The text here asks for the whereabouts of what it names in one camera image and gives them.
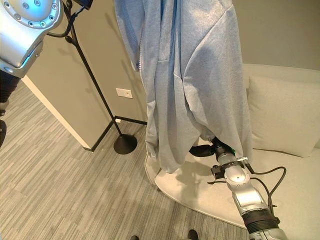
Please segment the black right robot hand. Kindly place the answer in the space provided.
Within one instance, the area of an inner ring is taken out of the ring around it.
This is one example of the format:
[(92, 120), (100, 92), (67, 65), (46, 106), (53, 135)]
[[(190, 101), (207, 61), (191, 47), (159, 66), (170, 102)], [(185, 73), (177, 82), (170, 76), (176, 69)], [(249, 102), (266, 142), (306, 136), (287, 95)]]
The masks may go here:
[(189, 152), (195, 156), (195, 157), (209, 157), (216, 155), (218, 158), (223, 153), (226, 153), (227, 150), (224, 146), (224, 144), (217, 138), (213, 138), (211, 140), (212, 145), (209, 144), (203, 144), (198, 146), (192, 146), (189, 150)]

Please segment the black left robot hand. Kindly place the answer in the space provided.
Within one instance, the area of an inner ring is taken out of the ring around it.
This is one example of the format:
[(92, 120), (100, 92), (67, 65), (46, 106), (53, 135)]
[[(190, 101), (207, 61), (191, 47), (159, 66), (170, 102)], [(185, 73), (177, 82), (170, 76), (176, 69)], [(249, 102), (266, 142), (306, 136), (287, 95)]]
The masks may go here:
[(84, 7), (86, 10), (90, 10), (93, 0), (74, 0), (74, 2)]

